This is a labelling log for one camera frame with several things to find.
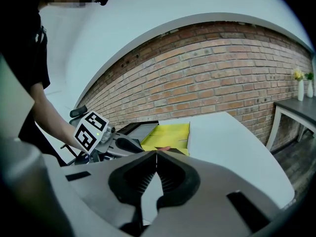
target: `brick wall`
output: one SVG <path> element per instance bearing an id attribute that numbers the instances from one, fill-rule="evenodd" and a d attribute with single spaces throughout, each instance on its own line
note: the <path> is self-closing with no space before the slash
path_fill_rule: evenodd
<path id="1" fill-rule="evenodd" d="M 274 31 L 233 22 L 190 25 L 122 57 L 79 106 L 86 104 L 116 128 L 226 111 L 266 144 L 273 102 L 297 96 L 291 76 L 297 66 L 311 71 L 310 54 Z M 297 135 L 298 123 L 282 117 L 279 129 L 274 149 Z"/>

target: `dark gray table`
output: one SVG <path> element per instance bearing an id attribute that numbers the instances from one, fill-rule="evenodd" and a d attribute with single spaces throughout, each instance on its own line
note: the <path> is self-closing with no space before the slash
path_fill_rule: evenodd
<path id="1" fill-rule="evenodd" d="M 301 124 L 298 141 L 300 141 L 305 127 L 314 133 L 316 137 L 316 97 L 304 97 L 303 101 L 298 101 L 297 97 L 288 98 L 275 102 L 276 114 L 273 122 L 271 134 L 267 143 L 270 150 L 277 135 L 281 114 L 287 115 Z"/>

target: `white vase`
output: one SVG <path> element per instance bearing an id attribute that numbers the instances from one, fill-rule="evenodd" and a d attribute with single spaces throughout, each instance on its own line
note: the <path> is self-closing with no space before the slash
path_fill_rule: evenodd
<path id="1" fill-rule="evenodd" d="M 304 99 L 304 80 L 300 80 L 298 82 L 298 101 L 302 101 Z"/>
<path id="2" fill-rule="evenodd" d="M 308 88 L 307 88 L 307 96 L 308 97 L 313 97 L 313 95 L 314 95 L 312 81 L 313 80 L 308 80 Z"/>

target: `wooden floor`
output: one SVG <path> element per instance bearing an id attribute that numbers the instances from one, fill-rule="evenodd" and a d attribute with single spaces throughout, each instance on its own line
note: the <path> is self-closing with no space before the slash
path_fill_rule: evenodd
<path id="1" fill-rule="evenodd" d="M 299 143 L 293 143 L 274 156 L 293 185 L 295 199 L 300 200 L 316 172 L 316 139 L 307 131 Z"/>

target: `table leg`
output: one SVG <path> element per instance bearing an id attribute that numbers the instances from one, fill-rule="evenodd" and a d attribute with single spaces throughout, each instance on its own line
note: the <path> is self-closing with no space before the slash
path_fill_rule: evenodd
<path id="1" fill-rule="evenodd" d="M 297 142 L 300 142 L 300 140 L 302 139 L 303 133 L 304 133 L 305 127 L 300 124 L 300 131 L 298 133 L 298 138 L 297 138 Z"/>
<path id="2" fill-rule="evenodd" d="M 270 133 L 270 137 L 269 137 L 268 143 L 266 145 L 266 147 L 267 147 L 267 149 L 269 151 L 271 150 L 271 147 L 272 147 L 273 142 L 275 141 L 275 138 L 276 138 L 276 135 L 277 135 L 277 129 L 278 129 L 278 126 L 280 124 L 281 114 L 282 113 L 281 113 L 279 107 L 277 106 L 276 107 L 275 119 L 273 121 L 272 130 L 271 130 L 271 133 Z"/>

